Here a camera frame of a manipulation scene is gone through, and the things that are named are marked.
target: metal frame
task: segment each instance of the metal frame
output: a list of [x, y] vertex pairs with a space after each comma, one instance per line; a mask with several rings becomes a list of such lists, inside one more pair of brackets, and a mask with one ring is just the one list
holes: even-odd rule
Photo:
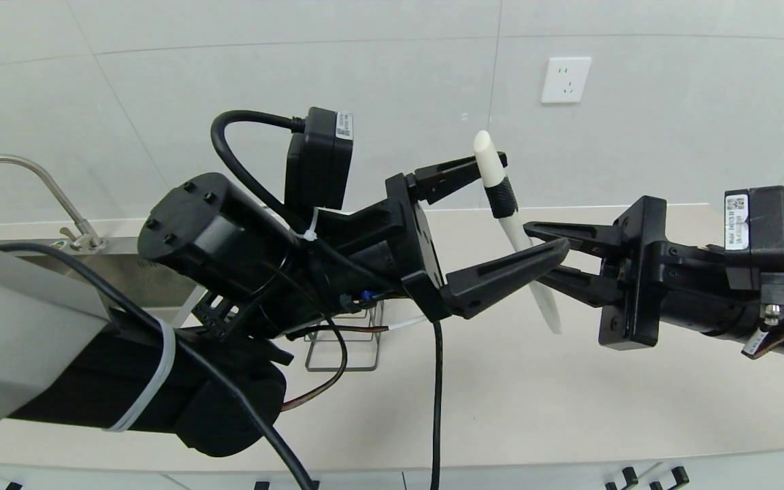
[[[335, 319], [358, 319], [358, 320], [365, 320], [367, 319], [366, 327], [375, 327], [382, 325], [383, 323], [383, 301], [376, 304], [370, 310], [364, 310], [361, 314], [357, 314], [353, 316], [352, 314], [341, 314], [340, 316], [336, 316]], [[311, 359], [314, 357], [314, 348], [319, 342], [337, 342], [337, 338], [319, 338], [319, 333], [314, 332], [310, 333], [305, 336], [305, 342], [310, 342], [310, 347], [308, 347], [308, 356], [304, 359], [304, 369], [308, 372], [337, 372], [337, 367], [314, 367], [310, 365]], [[374, 363], [369, 366], [360, 366], [360, 367], [351, 367], [346, 366], [345, 372], [372, 372], [372, 370], [377, 369], [377, 365], [380, 363], [380, 332], [372, 332], [370, 337], [365, 339], [346, 339], [344, 338], [344, 342], [374, 342], [376, 344], [376, 353], [374, 353]]]

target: electrical outlet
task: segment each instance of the electrical outlet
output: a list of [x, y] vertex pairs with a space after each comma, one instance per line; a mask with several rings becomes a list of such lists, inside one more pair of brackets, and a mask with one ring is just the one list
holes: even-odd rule
[[583, 98], [591, 58], [550, 58], [546, 68], [543, 103], [576, 103]]

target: countertop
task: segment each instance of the countertop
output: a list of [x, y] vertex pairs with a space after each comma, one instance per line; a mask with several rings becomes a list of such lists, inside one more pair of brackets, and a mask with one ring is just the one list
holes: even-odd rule
[[[525, 220], [609, 224], [623, 208], [523, 209]], [[510, 253], [487, 210], [427, 213], [444, 271]], [[100, 221], [134, 236], [140, 220]], [[0, 226], [0, 239], [56, 236], [63, 223]], [[721, 215], [671, 206], [668, 238], [721, 242]], [[567, 265], [596, 271], [572, 253]], [[442, 464], [495, 466], [623, 461], [784, 448], [784, 356], [751, 361], [735, 342], [662, 325], [659, 344], [598, 346], [600, 311], [557, 298], [551, 334], [528, 291], [476, 318], [444, 321]], [[387, 322], [417, 310], [389, 304]], [[327, 378], [307, 373], [305, 342], [285, 369], [287, 397]], [[433, 333], [421, 323], [384, 334], [375, 372], [346, 373], [327, 393], [280, 415], [276, 427], [311, 471], [429, 468]], [[0, 422], [0, 462], [160, 472], [285, 471], [264, 440], [229, 458], [187, 449], [174, 435]]]

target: sink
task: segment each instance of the sink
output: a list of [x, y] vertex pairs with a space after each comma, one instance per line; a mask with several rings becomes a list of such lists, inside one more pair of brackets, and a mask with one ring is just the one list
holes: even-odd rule
[[[60, 248], [63, 252], [87, 264], [87, 267], [96, 271], [107, 282], [111, 282], [114, 288], [122, 291], [122, 294], [143, 307], [148, 313], [175, 326], [180, 326], [186, 319], [189, 311], [192, 310], [193, 305], [204, 291], [192, 279], [140, 257], [137, 254], [137, 237], [110, 238], [107, 246], [97, 252], [72, 250], [68, 248], [65, 240], [56, 238], [0, 240], [0, 245], [13, 242], [40, 243]], [[48, 255], [33, 252], [13, 252], [12, 255], [44, 267], [44, 269], [86, 282], [78, 273]], [[102, 297], [102, 299], [105, 304], [113, 305], [106, 297]]]

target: faucet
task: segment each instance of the faucet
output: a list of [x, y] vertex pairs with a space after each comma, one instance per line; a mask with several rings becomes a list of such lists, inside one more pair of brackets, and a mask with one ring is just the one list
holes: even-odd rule
[[60, 233], [69, 238], [69, 245], [72, 248], [75, 250], [83, 250], [85, 248], [94, 250], [105, 246], [105, 243], [107, 242], [106, 239], [101, 238], [99, 234], [96, 233], [96, 230], [90, 225], [90, 221], [84, 219], [78, 209], [74, 207], [74, 204], [71, 204], [71, 201], [65, 196], [65, 193], [60, 189], [59, 185], [56, 185], [56, 181], [53, 180], [53, 177], [50, 176], [41, 165], [38, 165], [30, 159], [6, 154], [0, 154], [0, 163], [10, 163], [12, 165], [17, 165], [18, 167], [30, 169], [39, 179], [41, 179], [41, 181], [43, 181], [44, 185], [47, 186], [47, 189], [50, 189], [53, 197], [55, 197], [56, 200], [59, 201], [59, 204], [65, 208], [66, 213], [68, 213], [71, 220], [74, 221], [74, 226], [77, 227], [78, 231], [81, 233], [80, 236], [75, 236], [68, 227], [62, 227], [62, 229], [59, 230]]

